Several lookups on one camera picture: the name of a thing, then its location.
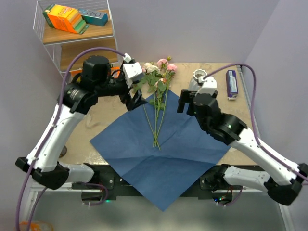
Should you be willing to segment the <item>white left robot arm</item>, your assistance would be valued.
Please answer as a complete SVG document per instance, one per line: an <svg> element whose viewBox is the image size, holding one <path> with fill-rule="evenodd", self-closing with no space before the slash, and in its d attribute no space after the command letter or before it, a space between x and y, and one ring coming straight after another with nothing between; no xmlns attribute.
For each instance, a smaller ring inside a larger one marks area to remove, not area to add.
<svg viewBox="0 0 308 231"><path fill-rule="evenodd" d="M30 154L16 160L16 166L29 172L34 181L52 190L75 182L83 182L89 189L96 188L100 177L95 167L61 163L58 160L60 153L98 98L119 96L129 111L145 104L140 90L134 96L130 94L132 84L138 83L143 76L142 66L134 60L125 59L121 67L113 72L106 57L93 55L87 58L82 71L64 87L39 142Z"/></svg>

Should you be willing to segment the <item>pink white rose stem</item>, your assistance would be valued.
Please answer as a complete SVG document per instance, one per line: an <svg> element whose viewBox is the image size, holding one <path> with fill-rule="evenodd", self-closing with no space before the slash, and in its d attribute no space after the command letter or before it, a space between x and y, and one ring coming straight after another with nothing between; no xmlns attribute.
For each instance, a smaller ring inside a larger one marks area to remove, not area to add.
<svg viewBox="0 0 308 231"><path fill-rule="evenodd" d="M154 137L153 147L157 147L160 150L158 142L158 120L160 111L165 105L163 95L166 90L166 85L162 74L160 74L160 69L156 65L146 62L142 68L145 73L145 83L149 86L148 92L152 94L150 105L154 107L154 125L152 126L148 120Z"/></svg>

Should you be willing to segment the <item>blue wrapping paper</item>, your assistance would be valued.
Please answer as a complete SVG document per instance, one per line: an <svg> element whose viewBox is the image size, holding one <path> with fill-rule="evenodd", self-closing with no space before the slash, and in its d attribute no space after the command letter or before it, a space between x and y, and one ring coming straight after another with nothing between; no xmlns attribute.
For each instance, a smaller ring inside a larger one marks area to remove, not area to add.
<svg viewBox="0 0 308 231"><path fill-rule="evenodd" d="M177 112L178 96L169 91L161 112L158 142L153 147L150 104L128 111L91 139L102 158L141 195L166 210L229 150Z"/></svg>

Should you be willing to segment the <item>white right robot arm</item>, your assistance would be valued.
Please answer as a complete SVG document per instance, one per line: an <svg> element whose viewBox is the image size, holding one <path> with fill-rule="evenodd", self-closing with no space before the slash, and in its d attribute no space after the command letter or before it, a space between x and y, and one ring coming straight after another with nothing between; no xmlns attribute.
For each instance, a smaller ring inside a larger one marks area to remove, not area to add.
<svg viewBox="0 0 308 231"><path fill-rule="evenodd" d="M213 94L182 89L177 111L182 113L188 105L187 114L194 116L208 135L234 148L261 167L261 171L243 169L222 164L205 173L205 182L215 191L228 186L244 186L264 191L275 202L289 206L299 196L304 178L308 175L307 164L297 164L287 160L262 141L257 141L253 131L241 119L221 112Z"/></svg>

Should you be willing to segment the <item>beige ribbon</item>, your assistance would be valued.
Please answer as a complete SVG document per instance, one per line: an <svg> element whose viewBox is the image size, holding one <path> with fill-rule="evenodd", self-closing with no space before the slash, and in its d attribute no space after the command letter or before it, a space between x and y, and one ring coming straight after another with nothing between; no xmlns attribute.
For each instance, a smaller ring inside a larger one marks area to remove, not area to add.
<svg viewBox="0 0 308 231"><path fill-rule="evenodd" d="M101 122L96 122L96 123L91 122L92 121L92 115L91 114L85 115L83 120L84 120L84 124L85 124L86 129L93 129L93 128L101 125Z"/></svg>

